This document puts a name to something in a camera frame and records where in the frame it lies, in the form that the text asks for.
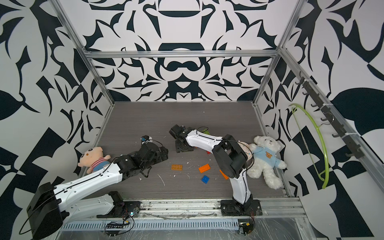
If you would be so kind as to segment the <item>tan lego plate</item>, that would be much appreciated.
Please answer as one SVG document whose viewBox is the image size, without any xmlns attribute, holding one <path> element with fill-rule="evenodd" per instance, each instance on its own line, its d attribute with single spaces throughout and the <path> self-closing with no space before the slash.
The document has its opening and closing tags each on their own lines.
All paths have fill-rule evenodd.
<svg viewBox="0 0 384 240">
<path fill-rule="evenodd" d="M 173 170 L 173 171 L 182 171 L 183 170 L 183 165 L 173 164 L 173 165 L 171 165 L 171 170 Z"/>
</svg>

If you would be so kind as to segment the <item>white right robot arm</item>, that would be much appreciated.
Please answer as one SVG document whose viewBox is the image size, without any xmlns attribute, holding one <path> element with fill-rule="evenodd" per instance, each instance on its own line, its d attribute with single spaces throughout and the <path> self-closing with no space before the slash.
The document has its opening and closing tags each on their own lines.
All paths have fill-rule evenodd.
<svg viewBox="0 0 384 240">
<path fill-rule="evenodd" d="M 243 209 L 250 207 L 253 196 L 246 177 L 248 156 L 233 136 L 215 137 L 179 125 L 174 125 L 169 133 L 176 140 L 178 153 L 194 148 L 212 153 L 220 170 L 230 179 L 235 204 Z"/>
</svg>

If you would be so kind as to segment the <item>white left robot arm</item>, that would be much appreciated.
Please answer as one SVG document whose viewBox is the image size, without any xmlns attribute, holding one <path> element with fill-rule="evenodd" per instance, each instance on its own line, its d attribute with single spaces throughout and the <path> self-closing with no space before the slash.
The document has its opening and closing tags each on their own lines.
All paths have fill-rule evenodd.
<svg viewBox="0 0 384 240">
<path fill-rule="evenodd" d="M 168 156 L 169 151 L 164 146 L 144 142 L 138 151 L 121 155 L 82 178 L 56 186 L 51 183 L 39 186 L 27 207 L 32 238 L 44 239 L 62 225 L 92 216 L 119 218 L 132 214 L 140 202 L 125 202 L 117 191 L 91 199 L 88 196 L 150 171 L 153 165 L 166 161 Z"/>
</svg>

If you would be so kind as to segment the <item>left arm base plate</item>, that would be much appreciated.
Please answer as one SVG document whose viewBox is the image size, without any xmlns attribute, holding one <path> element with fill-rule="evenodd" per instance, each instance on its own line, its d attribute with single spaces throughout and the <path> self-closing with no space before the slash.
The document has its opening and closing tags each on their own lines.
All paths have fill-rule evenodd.
<svg viewBox="0 0 384 240">
<path fill-rule="evenodd" d="M 137 217 L 140 211 L 140 201 L 128 201 L 115 204 L 113 209 L 105 215 L 97 215 L 98 219 Z"/>
</svg>

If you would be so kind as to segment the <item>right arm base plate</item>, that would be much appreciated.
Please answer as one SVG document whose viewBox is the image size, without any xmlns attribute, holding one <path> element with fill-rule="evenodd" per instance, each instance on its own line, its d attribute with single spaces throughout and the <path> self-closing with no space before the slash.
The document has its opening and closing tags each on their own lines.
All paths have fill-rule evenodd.
<svg viewBox="0 0 384 240">
<path fill-rule="evenodd" d="M 221 200 L 221 212 L 223 216 L 262 216 L 263 211 L 259 200 L 249 200 L 240 204 L 236 200 Z"/>
</svg>

